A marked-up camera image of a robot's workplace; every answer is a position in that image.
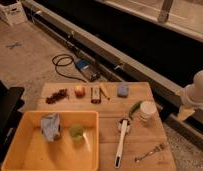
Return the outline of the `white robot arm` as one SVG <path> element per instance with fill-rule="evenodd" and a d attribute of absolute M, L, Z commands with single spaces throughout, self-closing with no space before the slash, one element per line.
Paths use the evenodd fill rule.
<path fill-rule="evenodd" d="M 203 70 L 194 75 L 193 83 L 188 84 L 178 92 L 182 105 L 179 107 L 177 119 L 186 120 L 203 106 Z"/>

